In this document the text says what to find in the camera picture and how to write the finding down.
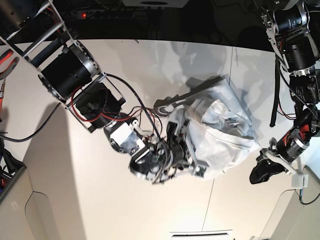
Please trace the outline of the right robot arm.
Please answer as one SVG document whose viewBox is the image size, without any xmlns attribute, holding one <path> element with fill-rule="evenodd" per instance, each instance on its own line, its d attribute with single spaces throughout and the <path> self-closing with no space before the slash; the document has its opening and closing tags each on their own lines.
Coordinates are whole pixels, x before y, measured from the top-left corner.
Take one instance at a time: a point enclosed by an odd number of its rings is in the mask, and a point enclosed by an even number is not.
<svg viewBox="0 0 320 240">
<path fill-rule="evenodd" d="M 46 14 L 52 23 L 26 49 L 13 37 Z M 162 184 L 183 173 L 204 177 L 209 165 L 197 158 L 184 108 L 191 94 L 143 103 L 123 112 L 126 99 L 114 96 L 93 55 L 66 27 L 51 0 L 3 0 L 0 39 L 38 72 L 47 91 L 89 132 L 103 129 L 112 148 L 130 155 L 129 170 L 138 178 Z"/>
</svg>

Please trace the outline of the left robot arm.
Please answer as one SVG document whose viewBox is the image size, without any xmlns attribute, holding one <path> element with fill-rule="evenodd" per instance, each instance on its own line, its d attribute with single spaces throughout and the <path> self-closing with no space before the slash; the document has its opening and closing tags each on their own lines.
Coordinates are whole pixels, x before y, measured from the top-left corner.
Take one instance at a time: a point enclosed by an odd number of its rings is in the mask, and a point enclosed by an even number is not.
<svg viewBox="0 0 320 240">
<path fill-rule="evenodd" d="M 292 163 L 320 135 L 320 3 L 317 0 L 263 0 L 258 3 L 261 20 L 275 53 L 275 91 L 270 125 L 280 107 L 280 83 L 294 102 L 293 125 L 280 139 L 272 138 L 260 151 L 252 169 L 251 184 L 266 182 L 282 172 L 292 174 L 292 186 L 303 189 L 308 177 Z"/>
</svg>

